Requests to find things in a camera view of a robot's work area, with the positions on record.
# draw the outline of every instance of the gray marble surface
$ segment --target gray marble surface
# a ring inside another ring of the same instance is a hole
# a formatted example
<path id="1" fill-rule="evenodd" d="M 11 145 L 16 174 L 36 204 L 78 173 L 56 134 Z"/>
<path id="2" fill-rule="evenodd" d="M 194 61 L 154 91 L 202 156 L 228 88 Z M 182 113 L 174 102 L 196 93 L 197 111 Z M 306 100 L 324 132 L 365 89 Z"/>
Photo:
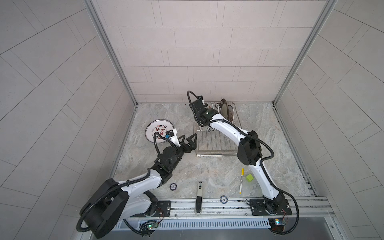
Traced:
<path id="1" fill-rule="evenodd" d="M 269 103 L 236 104 L 243 129 L 254 130 L 259 138 L 269 144 L 275 152 L 273 159 L 265 165 L 276 185 L 293 196 L 310 196 L 303 176 L 288 146 L 285 136 Z M 193 134 L 193 115 L 186 104 L 142 104 L 139 105 L 126 145 L 121 155 L 114 179 L 126 180 L 145 173 L 153 165 L 156 150 L 144 131 L 149 123 L 157 119 L 170 121 L 178 131 L 178 136 Z M 162 150 L 168 143 L 159 144 Z M 262 154 L 269 155 L 263 147 Z M 239 194 L 241 169 L 245 169 L 243 190 Z M 151 190 L 159 199 L 195 198 L 197 181 L 203 181 L 203 197 L 261 197 L 262 191 L 256 180 L 247 182 L 250 174 L 248 166 L 243 165 L 236 156 L 197 157 L 192 151 L 184 154 L 172 178 L 163 186 Z M 171 191 L 169 185 L 177 184 Z"/>

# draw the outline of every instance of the dish rack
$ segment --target dish rack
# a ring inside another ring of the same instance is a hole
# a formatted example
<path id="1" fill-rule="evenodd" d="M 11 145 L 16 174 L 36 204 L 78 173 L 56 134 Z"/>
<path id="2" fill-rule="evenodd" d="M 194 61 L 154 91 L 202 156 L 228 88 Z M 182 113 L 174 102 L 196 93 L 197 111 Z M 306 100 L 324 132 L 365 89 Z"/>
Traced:
<path id="1" fill-rule="evenodd" d="M 233 106 L 233 123 L 241 128 L 237 115 L 235 103 L 228 102 Z M 198 157 L 221 157 L 236 156 L 238 147 L 227 136 L 218 130 L 204 132 L 200 130 L 197 123 L 194 123 L 194 132 L 197 134 L 197 147 L 195 153 Z"/>

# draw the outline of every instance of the yellow marker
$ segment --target yellow marker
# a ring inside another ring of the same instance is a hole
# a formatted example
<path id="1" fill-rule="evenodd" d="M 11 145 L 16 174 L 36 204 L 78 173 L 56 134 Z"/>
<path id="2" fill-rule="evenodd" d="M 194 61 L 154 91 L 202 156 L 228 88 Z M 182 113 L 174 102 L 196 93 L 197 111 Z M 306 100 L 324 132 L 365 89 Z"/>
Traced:
<path id="1" fill-rule="evenodd" d="M 244 175 L 244 168 L 241 169 L 241 177 L 240 177 L 240 191 L 241 194 L 241 188 L 243 187 L 243 175 Z"/>

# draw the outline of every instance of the white plate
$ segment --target white plate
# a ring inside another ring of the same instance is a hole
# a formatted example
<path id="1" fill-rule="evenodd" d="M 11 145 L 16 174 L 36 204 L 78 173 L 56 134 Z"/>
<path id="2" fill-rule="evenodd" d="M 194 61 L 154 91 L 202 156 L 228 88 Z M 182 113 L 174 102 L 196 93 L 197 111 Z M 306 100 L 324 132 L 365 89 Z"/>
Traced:
<path id="1" fill-rule="evenodd" d="M 148 141 L 153 142 L 153 134 L 155 132 L 159 132 L 161 136 L 166 135 L 166 131 L 172 130 L 173 124 L 170 121 L 159 119 L 151 122 L 147 128 L 145 129 L 145 137 L 148 139 Z M 162 143 L 165 142 L 165 140 L 160 139 L 157 137 L 156 143 Z"/>

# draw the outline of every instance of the green block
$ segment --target green block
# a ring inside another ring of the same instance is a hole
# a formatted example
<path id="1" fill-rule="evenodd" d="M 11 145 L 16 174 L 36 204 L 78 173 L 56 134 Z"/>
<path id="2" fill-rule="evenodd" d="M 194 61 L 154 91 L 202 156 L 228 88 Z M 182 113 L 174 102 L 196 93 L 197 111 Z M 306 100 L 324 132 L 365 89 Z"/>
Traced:
<path id="1" fill-rule="evenodd" d="M 248 182 L 251 182 L 251 181 L 253 180 L 253 176 L 252 176 L 252 174 L 248 174 L 248 175 L 246 176 L 246 179 L 247 179 Z"/>

